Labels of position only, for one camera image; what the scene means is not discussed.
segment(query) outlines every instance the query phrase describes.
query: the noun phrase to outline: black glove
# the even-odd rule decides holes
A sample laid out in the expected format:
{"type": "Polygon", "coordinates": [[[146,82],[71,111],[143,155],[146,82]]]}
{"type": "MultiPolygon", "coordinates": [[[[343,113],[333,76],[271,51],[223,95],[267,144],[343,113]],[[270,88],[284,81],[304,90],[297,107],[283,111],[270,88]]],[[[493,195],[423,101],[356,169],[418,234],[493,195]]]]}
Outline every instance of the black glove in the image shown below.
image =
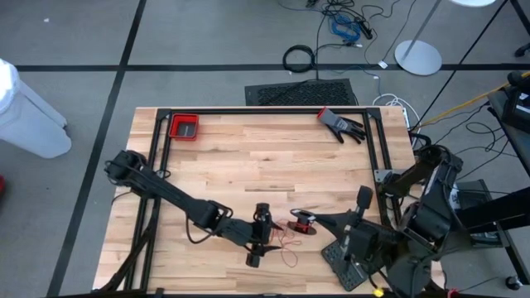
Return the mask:
{"type": "Polygon", "coordinates": [[[360,129],[363,127],[363,124],[348,118],[337,116],[328,108],[323,108],[318,113],[317,117],[331,130],[333,135],[337,138],[337,140],[339,140],[341,144],[344,144],[345,142],[345,140],[340,135],[341,133],[349,135],[358,144],[360,144],[361,140],[364,140],[364,136],[366,136],[366,132],[360,129]]]}

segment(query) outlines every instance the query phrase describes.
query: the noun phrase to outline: white lamp base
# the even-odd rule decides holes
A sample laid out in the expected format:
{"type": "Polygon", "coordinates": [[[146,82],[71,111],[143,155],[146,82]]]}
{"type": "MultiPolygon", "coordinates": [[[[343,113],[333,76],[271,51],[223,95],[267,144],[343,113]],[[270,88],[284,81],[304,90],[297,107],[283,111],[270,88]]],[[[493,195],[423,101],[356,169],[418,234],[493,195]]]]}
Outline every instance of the white lamp base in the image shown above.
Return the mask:
{"type": "Polygon", "coordinates": [[[441,55],[438,50],[423,41],[416,41],[408,56],[403,59],[412,41],[404,41],[397,45],[394,57],[404,70],[415,75],[432,75],[441,68],[441,55]]]}

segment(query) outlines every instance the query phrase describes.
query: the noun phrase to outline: black doormat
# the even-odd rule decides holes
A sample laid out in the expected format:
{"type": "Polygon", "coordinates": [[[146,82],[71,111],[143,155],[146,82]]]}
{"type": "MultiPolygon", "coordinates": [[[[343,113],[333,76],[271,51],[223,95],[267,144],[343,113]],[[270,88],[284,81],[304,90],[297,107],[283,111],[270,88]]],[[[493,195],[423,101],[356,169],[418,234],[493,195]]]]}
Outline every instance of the black doormat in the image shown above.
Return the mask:
{"type": "Polygon", "coordinates": [[[248,106],[359,105],[349,79],[321,79],[245,87],[248,106]]]}

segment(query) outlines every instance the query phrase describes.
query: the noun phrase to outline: white trash can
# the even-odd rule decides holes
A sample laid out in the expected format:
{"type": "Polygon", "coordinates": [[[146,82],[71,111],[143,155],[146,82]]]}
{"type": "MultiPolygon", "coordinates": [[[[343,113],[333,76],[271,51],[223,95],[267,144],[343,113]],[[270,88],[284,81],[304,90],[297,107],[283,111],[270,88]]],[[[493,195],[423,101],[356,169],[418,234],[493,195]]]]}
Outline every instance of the white trash can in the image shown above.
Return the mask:
{"type": "Polygon", "coordinates": [[[65,125],[66,119],[19,79],[15,66],[0,59],[0,139],[53,158],[72,147],[65,125]]]}

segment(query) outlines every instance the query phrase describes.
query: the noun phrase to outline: wooden tabletop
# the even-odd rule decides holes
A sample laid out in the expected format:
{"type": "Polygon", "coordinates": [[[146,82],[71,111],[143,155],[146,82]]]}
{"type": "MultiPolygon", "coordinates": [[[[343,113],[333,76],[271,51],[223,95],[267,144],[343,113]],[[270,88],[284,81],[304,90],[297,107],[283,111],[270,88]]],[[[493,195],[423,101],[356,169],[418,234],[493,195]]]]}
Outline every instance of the wooden tabletop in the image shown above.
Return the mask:
{"type": "MultiPolygon", "coordinates": [[[[156,112],[157,108],[137,108],[129,150],[147,156],[156,112]]],[[[381,112],[393,168],[412,166],[414,158],[401,109],[381,107],[381,112]]],[[[342,116],[362,122],[359,115],[342,116]]],[[[372,128],[380,151],[374,124],[372,128]]],[[[162,144],[158,148],[157,159],[162,144]]],[[[358,145],[346,137],[345,144],[339,144],[314,114],[200,115],[196,141],[171,141],[168,170],[171,176],[167,180],[189,195],[217,200],[232,208],[235,218],[247,221],[252,221],[256,203],[261,202],[271,205],[272,216],[280,223],[294,219],[289,214],[294,208],[315,213],[344,212],[356,207],[361,185],[374,188],[366,142],[358,145]]],[[[118,189],[117,194],[125,191],[118,189]]],[[[136,195],[124,195],[114,203],[94,288],[104,285],[128,255],[138,206],[136,195]]],[[[379,221],[376,199],[365,218],[379,221]]],[[[225,239],[191,244],[186,237],[184,213],[162,201],[149,291],[163,287],[166,293],[196,294],[348,293],[320,255],[334,237],[320,225],[314,226],[317,235],[288,233],[283,239],[286,249],[269,252],[259,268],[251,268],[245,265],[246,251],[225,239]]],[[[203,235],[191,227],[193,238],[203,235]]],[[[279,245],[278,237],[272,244],[279,245]]],[[[142,260],[140,256],[136,287],[142,260]]],[[[443,279],[437,264],[433,266],[433,278],[443,279]]],[[[379,275],[374,275],[374,280],[384,285],[379,275]]],[[[372,290],[365,282],[350,293],[372,290]]]]}

